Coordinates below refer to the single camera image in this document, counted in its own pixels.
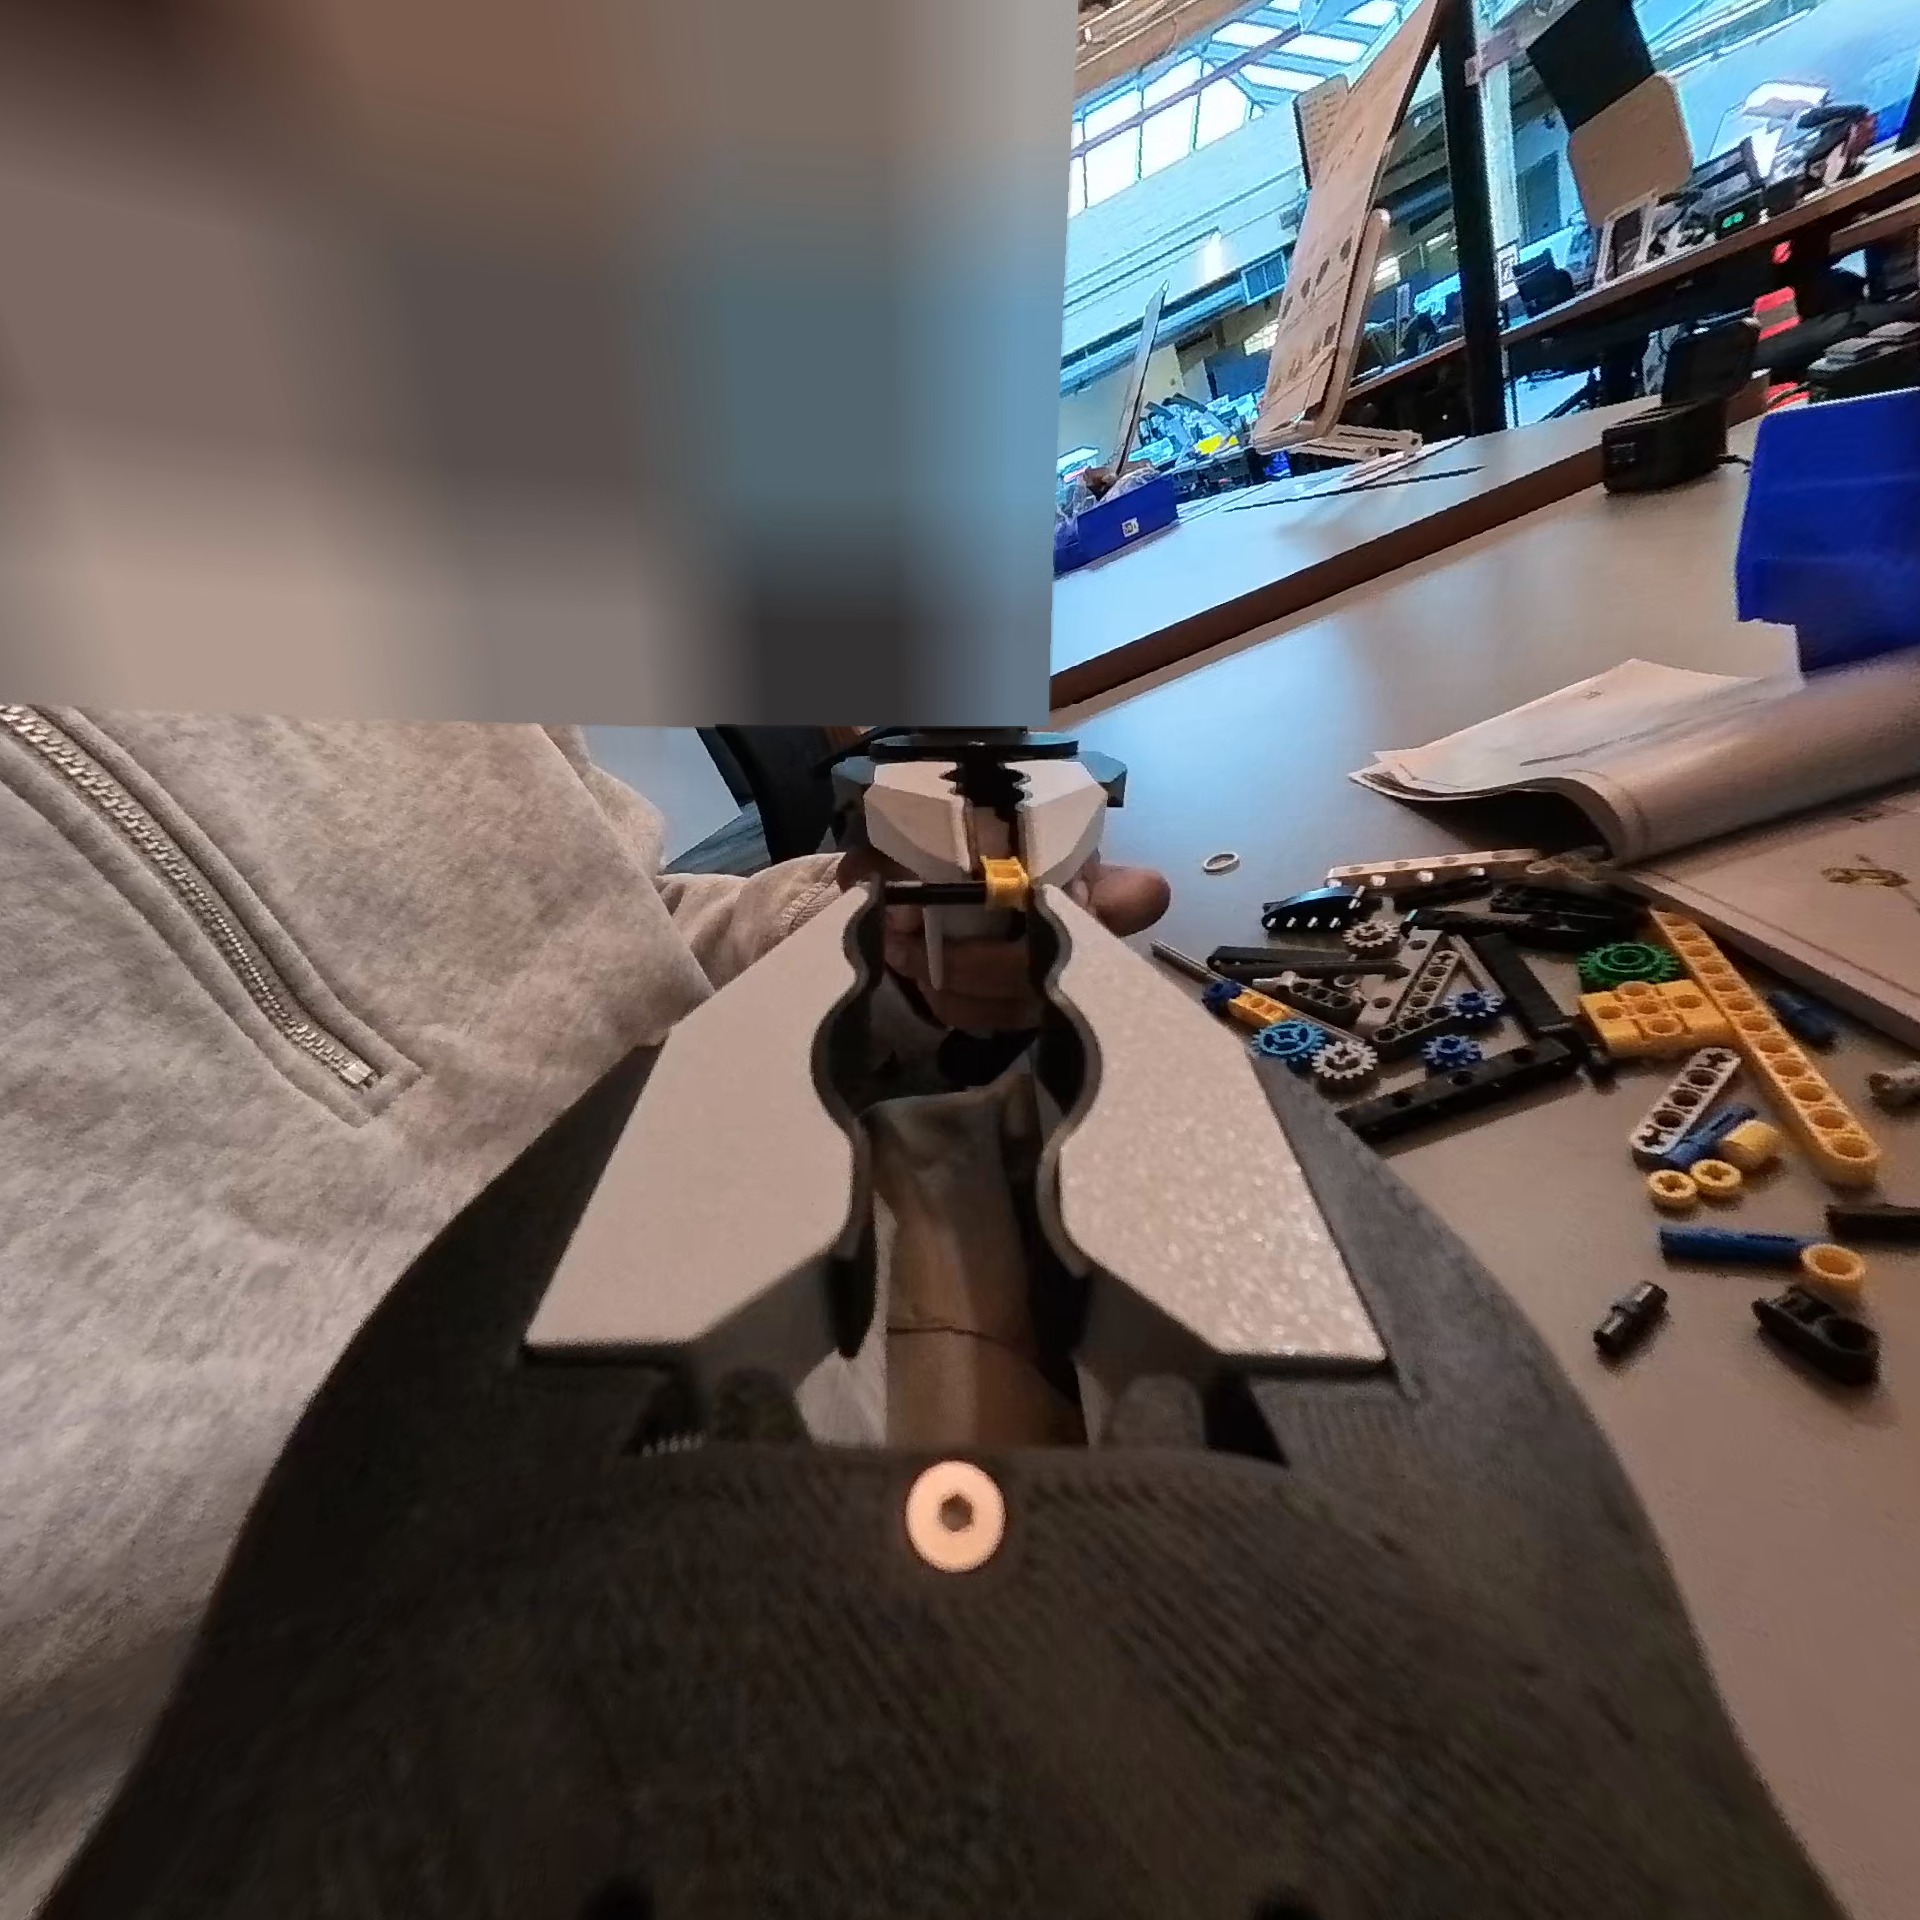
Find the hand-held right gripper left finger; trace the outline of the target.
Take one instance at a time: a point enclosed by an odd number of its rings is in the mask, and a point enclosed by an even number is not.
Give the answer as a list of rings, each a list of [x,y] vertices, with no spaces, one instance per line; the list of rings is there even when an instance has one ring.
[[[884,1421],[860,1072],[884,923],[837,893],[655,1048],[529,1318],[532,1367],[659,1367],[695,1405],[776,1374],[806,1421]]]

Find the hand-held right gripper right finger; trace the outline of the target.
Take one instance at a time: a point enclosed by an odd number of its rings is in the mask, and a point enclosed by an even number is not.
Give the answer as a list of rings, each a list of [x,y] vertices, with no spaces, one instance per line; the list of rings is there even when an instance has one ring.
[[[1371,1382],[1389,1345],[1240,1042],[1062,883],[1042,963],[1038,1227],[1069,1367],[1109,1421],[1138,1382]]]

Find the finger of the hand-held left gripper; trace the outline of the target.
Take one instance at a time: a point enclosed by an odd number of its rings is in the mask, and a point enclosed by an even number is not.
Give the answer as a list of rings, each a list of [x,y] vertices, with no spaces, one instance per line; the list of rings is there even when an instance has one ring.
[[[884,864],[884,898],[988,898],[967,762],[870,762],[860,825]]]
[[[1109,796],[1082,762],[1023,762],[1016,769],[1016,856],[1031,888],[1069,883],[1105,837]]]

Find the yellow lego bush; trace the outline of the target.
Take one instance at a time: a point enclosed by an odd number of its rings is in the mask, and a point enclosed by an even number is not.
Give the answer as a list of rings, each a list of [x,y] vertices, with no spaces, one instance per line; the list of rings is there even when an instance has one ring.
[[[1031,877],[1023,862],[984,862],[972,877],[887,877],[884,907],[1023,917]]]

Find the person's left forearm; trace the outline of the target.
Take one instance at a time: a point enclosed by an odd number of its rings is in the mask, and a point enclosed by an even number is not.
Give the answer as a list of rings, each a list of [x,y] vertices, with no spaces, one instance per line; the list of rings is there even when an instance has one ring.
[[[655,877],[659,948],[649,973],[644,1042],[766,961],[788,931],[842,893],[837,856],[776,862],[755,877]]]

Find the lego instruction booklet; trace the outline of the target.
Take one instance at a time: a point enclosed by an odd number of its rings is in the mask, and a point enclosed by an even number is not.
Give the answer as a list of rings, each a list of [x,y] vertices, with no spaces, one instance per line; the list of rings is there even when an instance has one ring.
[[[1426,749],[1381,749],[1352,785],[1406,807],[1563,797],[1629,893],[1920,1038],[1914,650],[1810,679],[1622,660]]]

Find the person's left hand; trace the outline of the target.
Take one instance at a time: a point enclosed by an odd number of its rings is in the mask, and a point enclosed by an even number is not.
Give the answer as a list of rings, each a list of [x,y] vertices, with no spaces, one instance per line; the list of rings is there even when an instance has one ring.
[[[1109,937],[1138,937],[1166,923],[1172,877],[1155,864],[1094,856],[1067,883],[1067,898],[1109,928]],[[887,907],[865,931],[874,931],[884,973],[910,980],[924,1018],[946,1032],[1012,1038],[1048,1019],[1042,973],[1023,931],[945,931],[937,973],[924,952],[924,917],[915,907]]]

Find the black chair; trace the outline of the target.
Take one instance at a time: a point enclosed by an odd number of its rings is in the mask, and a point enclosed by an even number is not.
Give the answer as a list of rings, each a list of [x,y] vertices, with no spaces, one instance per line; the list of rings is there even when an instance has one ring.
[[[678,871],[755,877],[776,862],[837,856],[842,825],[829,762],[847,740],[842,726],[700,726],[735,816],[678,856]]]

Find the small blue bin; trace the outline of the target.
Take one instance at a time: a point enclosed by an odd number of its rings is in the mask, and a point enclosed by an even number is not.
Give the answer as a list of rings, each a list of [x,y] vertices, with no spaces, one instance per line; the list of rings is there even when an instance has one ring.
[[[1166,529],[1175,529],[1175,477],[1147,472],[1138,489],[1109,489],[1105,497],[1053,523],[1053,576],[1109,559]]]

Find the grey zip hoodie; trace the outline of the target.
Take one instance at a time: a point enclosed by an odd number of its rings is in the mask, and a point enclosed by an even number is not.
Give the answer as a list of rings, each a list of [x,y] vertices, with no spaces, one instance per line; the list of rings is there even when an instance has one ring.
[[[705,992],[577,726],[6,707],[6,1917],[401,1272]]]

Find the wooden board stand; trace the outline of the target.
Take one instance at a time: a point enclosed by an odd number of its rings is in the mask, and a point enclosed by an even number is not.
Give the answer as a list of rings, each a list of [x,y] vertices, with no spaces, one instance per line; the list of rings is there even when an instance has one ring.
[[[1322,131],[1255,423],[1261,455],[1326,437],[1350,403],[1389,236],[1381,169],[1437,41],[1472,14],[1478,3],[1451,0],[1416,3]]]

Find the black battery charger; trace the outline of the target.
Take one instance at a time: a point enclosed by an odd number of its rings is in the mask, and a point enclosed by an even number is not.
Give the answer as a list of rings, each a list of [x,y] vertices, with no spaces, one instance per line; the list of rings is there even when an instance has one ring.
[[[1598,434],[1598,489],[1605,494],[1670,494],[1719,468],[1755,468],[1725,445],[1733,393],[1653,403],[1642,417],[1607,423]]]

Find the black pillar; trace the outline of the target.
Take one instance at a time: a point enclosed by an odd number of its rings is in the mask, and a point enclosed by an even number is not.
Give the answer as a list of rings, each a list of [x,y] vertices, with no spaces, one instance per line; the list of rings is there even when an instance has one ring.
[[[1466,354],[1466,425],[1472,437],[1506,434],[1506,351],[1500,351],[1500,236],[1487,175],[1487,115],[1478,85],[1478,3],[1437,3],[1437,77],[1448,124],[1448,196],[1459,257],[1459,354]]]

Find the small black box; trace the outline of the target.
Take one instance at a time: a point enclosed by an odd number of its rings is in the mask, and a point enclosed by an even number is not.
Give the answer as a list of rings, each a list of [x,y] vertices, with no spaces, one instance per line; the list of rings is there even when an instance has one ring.
[[[1746,386],[1755,366],[1759,366],[1755,315],[1694,328],[1663,351],[1660,403],[1663,412],[1725,403]]]

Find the large blue storage bin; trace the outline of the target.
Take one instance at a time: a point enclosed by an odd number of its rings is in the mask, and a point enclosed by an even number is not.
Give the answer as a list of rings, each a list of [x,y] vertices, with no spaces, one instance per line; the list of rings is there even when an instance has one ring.
[[[1797,674],[1920,645],[1920,393],[1794,403],[1759,423],[1738,616],[1794,626]]]

